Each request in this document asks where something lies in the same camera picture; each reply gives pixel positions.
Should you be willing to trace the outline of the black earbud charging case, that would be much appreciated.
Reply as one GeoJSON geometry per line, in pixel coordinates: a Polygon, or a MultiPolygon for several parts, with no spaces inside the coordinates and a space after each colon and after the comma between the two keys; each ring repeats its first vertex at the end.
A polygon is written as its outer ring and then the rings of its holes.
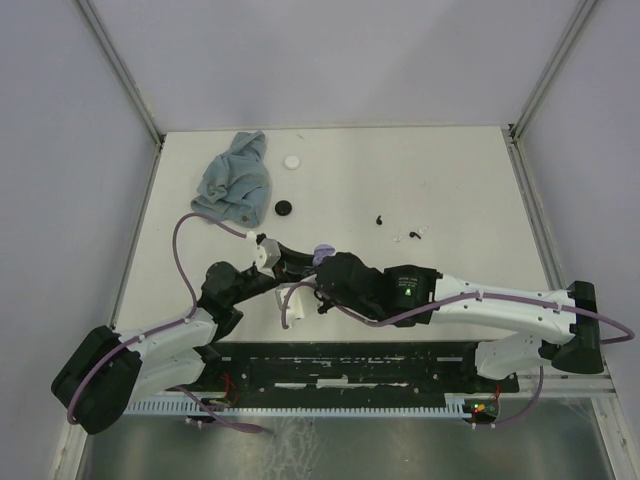
{"type": "Polygon", "coordinates": [[[293,206],[287,200],[279,200],[274,206],[274,211],[278,216],[285,217],[292,213],[293,206]]]}

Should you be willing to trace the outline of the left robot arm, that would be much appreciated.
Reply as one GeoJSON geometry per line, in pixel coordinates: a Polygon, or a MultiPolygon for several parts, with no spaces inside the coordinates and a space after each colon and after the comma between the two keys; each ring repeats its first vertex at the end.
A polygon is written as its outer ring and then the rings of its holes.
{"type": "Polygon", "coordinates": [[[124,332],[91,330],[51,384],[69,422],[97,434],[138,400],[192,383],[215,387],[221,366],[213,345],[242,319],[237,304],[304,280],[320,263],[317,252],[296,252],[264,236],[253,253],[243,271],[225,261],[212,264],[195,304],[176,319],[124,332]]]}

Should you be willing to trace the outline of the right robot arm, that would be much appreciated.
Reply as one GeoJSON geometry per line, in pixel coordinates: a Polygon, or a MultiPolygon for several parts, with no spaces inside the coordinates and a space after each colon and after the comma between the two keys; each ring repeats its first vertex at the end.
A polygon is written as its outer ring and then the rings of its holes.
{"type": "Polygon", "coordinates": [[[545,365],[584,375],[604,370],[589,282],[565,290],[503,289],[414,265],[378,270],[337,253],[317,267],[315,284],[330,306],[371,327],[466,324],[507,331],[505,338],[479,342],[460,364],[460,382],[472,391],[545,365]]]}

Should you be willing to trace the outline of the purple earbud charging case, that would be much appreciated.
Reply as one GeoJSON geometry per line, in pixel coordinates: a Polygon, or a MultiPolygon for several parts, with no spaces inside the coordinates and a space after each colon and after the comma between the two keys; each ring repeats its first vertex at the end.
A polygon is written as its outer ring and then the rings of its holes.
{"type": "Polygon", "coordinates": [[[320,244],[314,248],[312,265],[314,267],[320,266],[327,257],[331,257],[336,253],[333,246],[328,244],[320,244]]]}

